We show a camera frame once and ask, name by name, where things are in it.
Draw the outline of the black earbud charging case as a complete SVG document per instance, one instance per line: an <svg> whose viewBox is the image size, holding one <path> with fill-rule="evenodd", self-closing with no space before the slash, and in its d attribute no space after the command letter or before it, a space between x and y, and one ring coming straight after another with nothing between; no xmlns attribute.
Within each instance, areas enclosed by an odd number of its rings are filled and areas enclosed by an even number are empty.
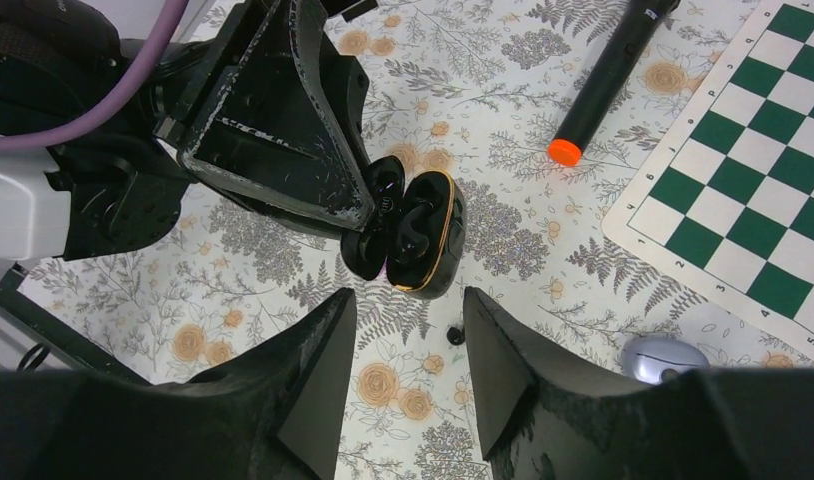
<svg viewBox="0 0 814 480"><path fill-rule="evenodd" d="M375 210L362 231L342 233L346 267L366 281L384 272L391 285L419 299L443 296L466 240L466 201L454 179L427 170L408 181L395 156L371 163L363 177Z"/></svg>

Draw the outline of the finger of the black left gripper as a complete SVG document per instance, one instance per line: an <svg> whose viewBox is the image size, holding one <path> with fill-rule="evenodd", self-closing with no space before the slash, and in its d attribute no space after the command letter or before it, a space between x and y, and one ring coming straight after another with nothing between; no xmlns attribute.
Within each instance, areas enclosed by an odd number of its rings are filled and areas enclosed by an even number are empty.
<svg viewBox="0 0 814 480"><path fill-rule="evenodd" d="M233 7L178 101L178 161L255 212L320 232L359 230L365 199L318 199L322 132L314 74L314 3Z"/></svg>
<svg viewBox="0 0 814 480"><path fill-rule="evenodd" d="M328 19L356 17L361 1L314 3L314 74L322 132L316 146L314 191L318 199L365 199L364 173L370 160L361 138L361 114L369 79L355 56L345 55L325 33Z"/></svg>

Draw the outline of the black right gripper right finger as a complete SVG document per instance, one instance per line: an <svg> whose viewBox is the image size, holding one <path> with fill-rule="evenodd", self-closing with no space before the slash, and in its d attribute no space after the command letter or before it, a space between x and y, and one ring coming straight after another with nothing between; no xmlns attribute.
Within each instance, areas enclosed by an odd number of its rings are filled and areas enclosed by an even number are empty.
<svg viewBox="0 0 814 480"><path fill-rule="evenodd" d="M814 368L607 370L480 289L463 299L484 460L497 479L814 479Z"/></svg>

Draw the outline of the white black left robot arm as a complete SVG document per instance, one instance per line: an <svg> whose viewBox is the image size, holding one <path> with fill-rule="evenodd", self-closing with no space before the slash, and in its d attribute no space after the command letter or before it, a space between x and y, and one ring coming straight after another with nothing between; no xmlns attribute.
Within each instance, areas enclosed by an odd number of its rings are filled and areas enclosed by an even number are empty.
<svg viewBox="0 0 814 480"><path fill-rule="evenodd" d="M81 1L0 1L0 280L150 246L193 184L300 233L363 228L369 80L325 25L374 8L246 1L182 43L184 1L143 40Z"/></svg>

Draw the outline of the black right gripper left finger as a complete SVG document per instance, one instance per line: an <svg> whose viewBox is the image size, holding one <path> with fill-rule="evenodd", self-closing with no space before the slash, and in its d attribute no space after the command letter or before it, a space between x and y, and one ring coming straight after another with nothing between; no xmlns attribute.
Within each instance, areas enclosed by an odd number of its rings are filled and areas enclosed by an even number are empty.
<svg viewBox="0 0 814 480"><path fill-rule="evenodd" d="M339 289L184 383L0 371L0 479L331 479L356 321Z"/></svg>

